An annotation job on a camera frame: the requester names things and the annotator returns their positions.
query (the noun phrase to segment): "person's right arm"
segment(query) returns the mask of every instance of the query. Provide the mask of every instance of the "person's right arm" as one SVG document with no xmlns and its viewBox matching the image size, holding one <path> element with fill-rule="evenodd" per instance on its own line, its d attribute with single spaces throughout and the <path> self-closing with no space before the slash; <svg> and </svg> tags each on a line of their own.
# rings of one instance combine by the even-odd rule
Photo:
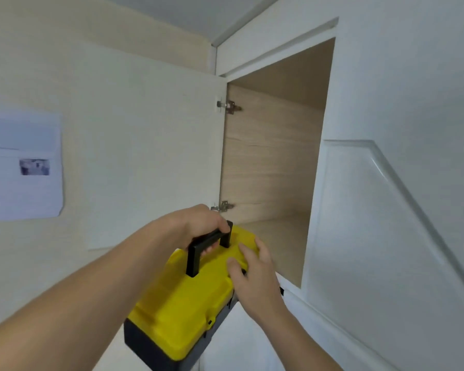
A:
<svg viewBox="0 0 464 371">
<path fill-rule="evenodd" d="M 270 252 L 260 239 L 256 238 L 256 244 L 259 257 L 239 245 L 249 265 L 247 276 L 235 259 L 228 260 L 230 278 L 244 310 L 265 332 L 286 371 L 342 370 L 287 309 Z"/>
</svg>

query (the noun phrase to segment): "person's left hand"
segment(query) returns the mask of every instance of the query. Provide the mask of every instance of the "person's left hand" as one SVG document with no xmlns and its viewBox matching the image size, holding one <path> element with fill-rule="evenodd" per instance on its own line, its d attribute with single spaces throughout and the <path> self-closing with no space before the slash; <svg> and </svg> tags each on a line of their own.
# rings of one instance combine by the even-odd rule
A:
<svg viewBox="0 0 464 371">
<path fill-rule="evenodd" d="M 166 217 L 172 217 L 185 227 L 188 237 L 186 245 L 191 243 L 193 238 L 207 234 L 215 229 L 220 229 L 223 233 L 228 233 L 230 231 L 227 221 L 220 216 L 218 212 L 211 211 L 208 206 L 204 204 L 198 204 L 194 207 L 172 212 L 164 216 L 164 218 Z M 217 241 L 204 250 L 201 255 L 209 253 L 216 248 L 218 244 L 219 242 Z"/>
</svg>

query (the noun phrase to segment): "yellow toolbox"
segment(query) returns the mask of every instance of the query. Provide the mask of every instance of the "yellow toolbox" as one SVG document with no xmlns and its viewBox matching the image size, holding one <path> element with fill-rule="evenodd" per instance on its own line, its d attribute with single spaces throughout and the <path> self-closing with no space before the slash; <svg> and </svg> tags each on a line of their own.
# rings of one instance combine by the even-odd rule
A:
<svg viewBox="0 0 464 371">
<path fill-rule="evenodd" d="M 125 343 L 152 371 L 189 371 L 237 302 L 227 259 L 236 258 L 245 273 L 238 244 L 258 249 L 252 233 L 229 225 L 230 233 L 215 230 L 194 239 L 188 252 L 176 250 L 124 322 Z M 221 247 L 200 258 L 219 239 Z"/>
</svg>

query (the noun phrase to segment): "person's left arm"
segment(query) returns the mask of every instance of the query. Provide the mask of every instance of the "person's left arm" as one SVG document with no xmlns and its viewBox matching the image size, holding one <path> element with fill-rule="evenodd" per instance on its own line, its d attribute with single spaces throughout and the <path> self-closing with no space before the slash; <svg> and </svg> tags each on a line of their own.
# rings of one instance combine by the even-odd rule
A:
<svg viewBox="0 0 464 371">
<path fill-rule="evenodd" d="M 205 205 L 144 226 L 0 324 L 0 370 L 91 370 L 177 248 L 227 222 Z"/>
</svg>

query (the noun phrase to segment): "hand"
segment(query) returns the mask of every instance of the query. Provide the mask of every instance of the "hand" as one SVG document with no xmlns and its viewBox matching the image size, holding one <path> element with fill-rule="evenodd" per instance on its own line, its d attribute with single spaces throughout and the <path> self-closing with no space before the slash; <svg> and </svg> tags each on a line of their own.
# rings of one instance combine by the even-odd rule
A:
<svg viewBox="0 0 464 371">
<path fill-rule="evenodd" d="M 228 259 L 227 267 L 241 305 L 262 327 L 277 320 L 287 311 L 287 307 L 280 295 L 270 251 L 258 237 L 255 242 L 260 250 L 259 257 L 249 247 L 239 244 L 249 265 L 247 276 L 242 274 L 241 266 L 234 258 Z"/>
<path fill-rule="evenodd" d="M 162 220 L 174 221 L 183 226 L 186 232 L 186 241 L 184 249 L 191 243 L 192 239 L 210 233 L 215 229 L 220 229 L 223 233 L 230 231 L 227 221 L 216 211 L 211 211 L 208 206 L 198 204 L 197 206 L 185 208 L 183 210 L 172 212 L 161 218 Z M 209 253 L 219 244 L 217 241 L 212 246 L 204 250 L 201 255 Z"/>
</svg>

